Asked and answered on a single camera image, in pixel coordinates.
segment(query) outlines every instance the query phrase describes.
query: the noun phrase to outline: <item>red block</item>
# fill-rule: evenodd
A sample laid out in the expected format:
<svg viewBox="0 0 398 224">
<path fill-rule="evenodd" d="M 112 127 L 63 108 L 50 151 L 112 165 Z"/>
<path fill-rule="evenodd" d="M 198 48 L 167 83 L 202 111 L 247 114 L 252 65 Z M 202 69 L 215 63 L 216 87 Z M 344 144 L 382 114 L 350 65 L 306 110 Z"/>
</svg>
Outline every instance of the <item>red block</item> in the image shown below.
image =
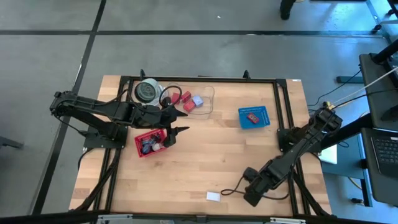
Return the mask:
<svg viewBox="0 0 398 224">
<path fill-rule="evenodd" d="M 190 98 L 191 98 L 191 93 L 190 93 L 189 91 L 186 91 L 186 92 L 181 96 L 182 103 L 187 102 Z"/>
<path fill-rule="evenodd" d="M 254 115 L 253 113 L 248 114 L 248 119 L 251 120 L 251 122 L 253 122 L 253 124 L 257 124 L 259 122 L 259 118 L 256 115 Z"/>
<path fill-rule="evenodd" d="M 176 102 L 175 104 L 177 105 L 177 104 L 180 104 L 180 101 L 178 100 L 178 97 L 179 97 L 180 95 L 178 94 L 178 93 L 173 93 L 173 96 L 172 96 L 172 103 L 174 103 L 174 102 Z"/>
<path fill-rule="evenodd" d="M 189 102 L 184 104 L 183 108 L 189 113 L 195 108 L 195 103 L 190 100 Z"/>
</svg>

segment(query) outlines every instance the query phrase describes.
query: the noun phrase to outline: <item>red basket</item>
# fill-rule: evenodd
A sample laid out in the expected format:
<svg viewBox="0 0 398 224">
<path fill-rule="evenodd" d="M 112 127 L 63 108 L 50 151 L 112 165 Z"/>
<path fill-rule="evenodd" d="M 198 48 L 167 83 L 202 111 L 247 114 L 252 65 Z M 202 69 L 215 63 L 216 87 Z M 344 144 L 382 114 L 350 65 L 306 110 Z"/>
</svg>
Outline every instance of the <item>red basket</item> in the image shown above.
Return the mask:
<svg viewBox="0 0 398 224">
<path fill-rule="evenodd" d="M 153 155 L 153 154 L 155 154 L 155 153 L 158 153 L 158 152 L 163 151 L 163 150 L 166 149 L 166 147 L 162 146 L 162 147 L 161 147 L 159 150 L 157 150 L 157 151 L 152 151 L 152 152 L 150 152 L 150 153 L 148 153 L 148 154 L 146 154 L 146 155 L 143 155 L 143 153 L 141 152 L 141 149 L 142 149 L 141 141 L 142 141 L 142 140 L 150 140 L 150 137 L 151 137 L 153 134 L 158 134 L 158 135 L 160 136 L 161 142 L 163 142 L 163 140 L 166 138 L 166 135 L 165 135 L 165 133 L 164 133 L 164 131 L 163 131 L 162 129 L 156 129 L 156 130 L 150 131 L 150 132 L 148 132 L 148 133 L 141 134 L 140 136 L 137 136 L 137 137 L 134 138 L 134 140 L 135 140 L 135 142 L 136 142 L 137 152 L 138 152 L 138 156 L 139 156 L 139 157 L 147 157 L 147 156 Z"/>
</svg>

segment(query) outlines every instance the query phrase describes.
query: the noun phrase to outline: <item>black line on floor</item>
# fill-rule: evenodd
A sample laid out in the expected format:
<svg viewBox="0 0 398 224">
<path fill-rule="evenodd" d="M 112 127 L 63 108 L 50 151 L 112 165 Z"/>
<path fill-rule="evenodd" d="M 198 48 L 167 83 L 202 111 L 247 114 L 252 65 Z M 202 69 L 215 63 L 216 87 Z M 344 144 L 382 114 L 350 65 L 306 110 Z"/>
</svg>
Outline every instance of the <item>black line on floor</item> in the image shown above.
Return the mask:
<svg viewBox="0 0 398 224">
<path fill-rule="evenodd" d="M 88 42 L 86 45 L 85 52 L 83 54 L 83 58 L 81 60 L 80 68 L 75 80 L 75 84 L 73 85 L 72 92 L 78 93 L 81 85 L 81 81 L 83 80 L 84 72 L 86 70 L 88 58 L 90 57 L 91 50 L 93 48 L 94 40 L 95 40 L 95 32 L 98 29 L 98 26 L 101 22 L 101 18 L 104 12 L 106 0 L 101 0 L 101 4 L 99 5 L 98 13 L 95 18 L 93 28 L 91 30 L 90 37 L 88 38 Z M 34 207 L 32 210 L 33 215 L 38 215 L 42 212 L 45 198 L 50 188 L 51 180 L 57 166 L 58 158 L 61 152 L 63 141 L 65 140 L 65 136 L 67 134 L 67 125 L 70 121 L 70 117 L 64 117 L 63 121 L 65 124 L 61 124 L 59 132 L 55 135 L 56 139 L 54 140 L 54 144 L 51 149 L 51 156 L 49 160 L 49 164 L 47 168 L 45 168 L 45 174 L 42 183 L 40 183 L 40 190 L 37 194 L 36 201 L 34 203 Z"/>
<path fill-rule="evenodd" d="M 90 35 L 91 30 L 0 30 L 0 35 Z"/>
<path fill-rule="evenodd" d="M 99 30 L 96 35 L 324 35 L 380 37 L 371 31 L 304 30 Z"/>
<path fill-rule="evenodd" d="M 381 20 L 379 18 L 379 15 L 377 14 L 375 8 L 373 7 L 373 4 L 372 4 L 371 0 L 366 0 L 365 3 L 368 6 L 368 9 L 371 12 L 372 17 L 373 17 L 374 21 L 376 22 L 376 24 L 377 25 L 380 24 Z M 381 33 L 381 35 L 385 38 L 385 40 L 387 41 L 388 44 L 392 43 L 390 35 L 385 30 L 385 28 L 383 28 L 383 26 L 381 27 L 381 29 L 377 33 Z"/>
</svg>

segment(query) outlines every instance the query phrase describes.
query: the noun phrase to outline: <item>blue tray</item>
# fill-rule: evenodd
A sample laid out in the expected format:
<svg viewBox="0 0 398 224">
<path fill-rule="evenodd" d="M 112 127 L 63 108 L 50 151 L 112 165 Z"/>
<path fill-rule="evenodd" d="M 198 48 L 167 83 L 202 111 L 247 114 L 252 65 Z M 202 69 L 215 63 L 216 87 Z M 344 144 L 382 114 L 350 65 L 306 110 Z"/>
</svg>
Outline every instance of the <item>blue tray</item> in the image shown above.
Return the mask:
<svg viewBox="0 0 398 224">
<path fill-rule="evenodd" d="M 239 122 L 241 123 L 242 129 L 251 129 L 251 128 L 263 128 L 271 124 L 269 121 L 267 108 L 265 106 L 253 106 L 249 108 L 239 108 Z M 253 113 L 259 118 L 259 122 L 257 124 L 253 124 L 248 119 L 248 114 Z"/>
</svg>

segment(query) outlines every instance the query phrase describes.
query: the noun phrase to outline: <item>wooden table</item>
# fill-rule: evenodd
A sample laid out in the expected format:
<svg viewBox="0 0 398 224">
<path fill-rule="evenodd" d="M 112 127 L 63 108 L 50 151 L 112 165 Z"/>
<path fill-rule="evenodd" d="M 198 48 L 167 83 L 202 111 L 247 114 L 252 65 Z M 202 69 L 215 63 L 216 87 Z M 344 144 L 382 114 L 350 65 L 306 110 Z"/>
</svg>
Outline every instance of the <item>wooden table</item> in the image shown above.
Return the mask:
<svg viewBox="0 0 398 224">
<path fill-rule="evenodd" d="M 98 99 L 108 101 L 118 92 L 120 76 L 103 77 Z M 167 86 L 170 82 L 161 82 Z M 179 85 L 213 86 L 213 112 L 206 118 L 178 118 L 173 126 L 189 126 L 178 134 L 177 143 L 164 152 L 139 158 L 134 137 L 149 130 L 129 128 L 126 147 L 122 150 L 115 185 L 112 212 L 172 213 L 207 215 L 291 216 L 290 199 L 262 199 L 252 207 L 241 194 L 221 196 L 221 202 L 206 200 L 206 192 L 233 189 L 246 167 L 260 169 L 269 159 L 280 155 L 276 138 L 278 128 L 274 91 L 264 83 L 199 83 Z M 294 123 L 303 126 L 309 116 L 300 80 L 287 80 Z M 280 102 L 287 118 L 281 88 Z M 242 130 L 238 108 L 265 105 L 271 125 L 260 129 Z M 81 162 L 70 208 L 79 206 L 98 182 L 104 149 L 94 149 Z M 325 182 L 318 159 L 302 156 L 305 183 L 315 199 L 330 212 Z M 242 181 L 239 190 L 248 183 Z M 100 208 L 104 208 L 105 186 Z M 271 197 L 282 197 L 288 191 L 284 182 L 269 191 Z M 302 213 L 300 191 L 295 189 L 298 208 Z"/>
</svg>

